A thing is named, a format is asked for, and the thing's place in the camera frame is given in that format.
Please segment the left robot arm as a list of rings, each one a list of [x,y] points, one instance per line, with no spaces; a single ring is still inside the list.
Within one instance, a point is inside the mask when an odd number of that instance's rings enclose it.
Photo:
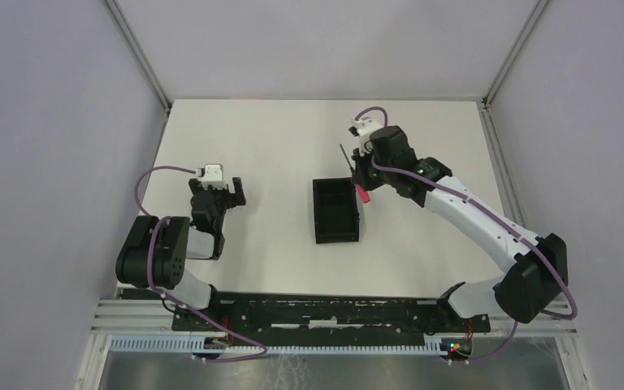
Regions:
[[[218,260],[223,252],[223,223],[228,210],[246,205],[242,180],[216,188],[188,182],[191,215],[136,217],[115,264],[117,280],[175,298],[179,305],[204,310],[214,305],[216,287],[186,269],[188,260]]]

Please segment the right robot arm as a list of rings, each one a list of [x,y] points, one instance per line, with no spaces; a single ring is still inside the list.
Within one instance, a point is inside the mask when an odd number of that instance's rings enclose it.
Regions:
[[[415,202],[470,238],[498,266],[501,275],[451,287],[445,298],[461,318],[506,314],[530,323],[539,314],[573,319],[570,312],[550,310],[560,295],[568,296],[566,243],[556,234],[541,236],[488,206],[475,196],[450,168],[433,157],[418,158],[405,132],[372,119],[349,127],[356,139],[351,159],[352,181],[366,192],[383,185]]]

